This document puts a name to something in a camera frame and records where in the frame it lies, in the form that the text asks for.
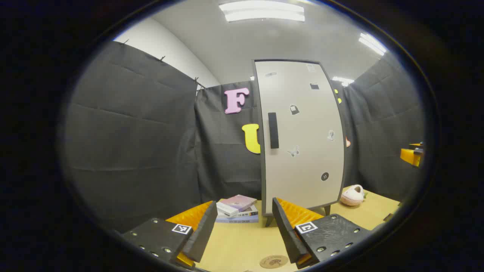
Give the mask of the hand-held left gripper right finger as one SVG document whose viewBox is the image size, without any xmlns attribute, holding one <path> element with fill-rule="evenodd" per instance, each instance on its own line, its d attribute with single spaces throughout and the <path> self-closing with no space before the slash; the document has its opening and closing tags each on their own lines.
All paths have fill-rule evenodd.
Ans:
<svg viewBox="0 0 484 272">
<path fill-rule="evenodd" d="M 332 262 L 373 234 L 341 215 L 323 216 L 277 197 L 272 212 L 289 261 L 299 270 Z"/>
</svg>

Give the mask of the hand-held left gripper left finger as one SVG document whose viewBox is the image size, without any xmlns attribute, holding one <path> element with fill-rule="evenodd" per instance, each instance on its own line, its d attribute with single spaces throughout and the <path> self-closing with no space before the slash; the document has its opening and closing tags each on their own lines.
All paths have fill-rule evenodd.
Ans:
<svg viewBox="0 0 484 272">
<path fill-rule="evenodd" d="M 150 218 L 121 236 L 154 260 L 193 270 L 216 222 L 216 204 L 208 201 L 168 219 Z"/>
</svg>

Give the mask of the round wooden coaster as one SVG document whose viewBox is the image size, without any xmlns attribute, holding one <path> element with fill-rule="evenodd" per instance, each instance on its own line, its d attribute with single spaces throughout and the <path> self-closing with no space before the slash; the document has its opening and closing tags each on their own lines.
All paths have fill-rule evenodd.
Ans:
<svg viewBox="0 0 484 272">
<path fill-rule="evenodd" d="M 264 269 L 277 269 L 283 267 L 289 262 L 289 258 L 285 255 L 268 255 L 259 262 L 260 267 Z"/>
</svg>

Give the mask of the black cabinet door handle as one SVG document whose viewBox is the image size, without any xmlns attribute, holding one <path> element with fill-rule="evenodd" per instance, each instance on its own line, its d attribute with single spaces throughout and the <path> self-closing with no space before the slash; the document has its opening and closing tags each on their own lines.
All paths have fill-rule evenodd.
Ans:
<svg viewBox="0 0 484 272">
<path fill-rule="evenodd" d="M 275 112 L 268 113 L 268 134 L 271 149 L 279 148 L 277 115 Z"/>
</svg>

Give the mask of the blue book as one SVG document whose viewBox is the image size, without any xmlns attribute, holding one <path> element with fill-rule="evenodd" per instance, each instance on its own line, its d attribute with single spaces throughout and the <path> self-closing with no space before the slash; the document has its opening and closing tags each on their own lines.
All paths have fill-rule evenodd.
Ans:
<svg viewBox="0 0 484 272">
<path fill-rule="evenodd" d="M 246 223 L 258 223 L 259 216 L 243 216 L 243 217 L 233 217 L 233 218 L 217 218 L 217 223 L 228 223 L 228 224 L 246 224 Z"/>
</svg>

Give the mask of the white spine book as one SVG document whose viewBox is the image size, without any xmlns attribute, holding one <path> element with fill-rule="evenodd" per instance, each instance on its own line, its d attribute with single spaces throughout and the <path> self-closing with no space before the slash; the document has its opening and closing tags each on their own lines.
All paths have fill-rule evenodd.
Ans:
<svg viewBox="0 0 484 272">
<path fill-rule="evenodd" d="M 223 215 L 222 213 L 219 213 L 217 215 L 217 219 L 218 218 L 232 219 L 232 218 L 236 218 L 236 217 L 253 216 L 253 215 L 258 215 L 258 214 L 259 214 L 259 210 L 254 205 L 252 205 L 251 207 L 247 208 L 246 210 L 244 210 L 242 212 L 238 212 L 236 215 L 232 215 L 232 216 Z"/>
</svg>

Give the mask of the pink plush toy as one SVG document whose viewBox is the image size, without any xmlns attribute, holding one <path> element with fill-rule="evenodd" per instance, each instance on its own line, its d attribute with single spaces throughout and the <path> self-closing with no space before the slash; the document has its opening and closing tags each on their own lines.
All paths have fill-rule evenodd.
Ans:
<svg viewBox="0 0 484 272">
<path fill-rule="evenodd" d="M 359 184 L 352 185 L 341 194 L 340 202 L 347 206 L 358 206 L 365 200 L 365 190 Z"/>
</svg>

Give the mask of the black backdrop cloth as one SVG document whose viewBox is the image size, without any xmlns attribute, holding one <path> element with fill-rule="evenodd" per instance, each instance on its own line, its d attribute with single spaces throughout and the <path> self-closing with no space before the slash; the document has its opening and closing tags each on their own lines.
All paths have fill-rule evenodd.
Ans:
<svg viewBox="0 0 484 272">
<path fill-rule="evenodd" d="M 274 197 L 318 208 L 357 183 L 398 201 L 413 192 L 420 174 L 400 150 L 427 144 L 431 132 L 400 60 L 383 57 L 347 87 L 314 60 L 242 63 L 253 81 L 198 90 L 120 42 L 90 60 L 66 105 L 62 148 L 71 184 L 100 225 L 124 233 L 235 195 L 261 200 L 271 215 Z"/>
</svg>

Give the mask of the large ceiling light panel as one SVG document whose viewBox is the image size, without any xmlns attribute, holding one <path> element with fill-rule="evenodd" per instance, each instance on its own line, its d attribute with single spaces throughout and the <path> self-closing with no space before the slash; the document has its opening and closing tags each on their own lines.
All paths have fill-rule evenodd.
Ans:
<svg viewBox="0 0 484 272">
<path fill-rule="evenodd" d="M 304 7 L 269 0 L 243 0 L 219 5 L 228 22 L 255 19 L 305 21 Z"/>
</svg>

